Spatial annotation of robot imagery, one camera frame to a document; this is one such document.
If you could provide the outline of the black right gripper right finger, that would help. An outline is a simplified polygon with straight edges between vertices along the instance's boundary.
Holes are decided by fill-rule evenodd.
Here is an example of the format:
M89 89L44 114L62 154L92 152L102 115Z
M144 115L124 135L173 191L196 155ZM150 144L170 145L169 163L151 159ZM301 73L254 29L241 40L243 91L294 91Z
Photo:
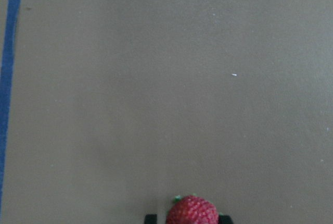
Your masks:
M229 215L219 215L218 224L234 224L234 222Z

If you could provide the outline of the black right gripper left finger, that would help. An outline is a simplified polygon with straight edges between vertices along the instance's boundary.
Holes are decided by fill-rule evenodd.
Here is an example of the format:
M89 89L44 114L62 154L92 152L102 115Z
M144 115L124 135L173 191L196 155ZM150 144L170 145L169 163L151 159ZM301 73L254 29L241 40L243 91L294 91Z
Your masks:
M146 214L144 224L157 224L157 214Z

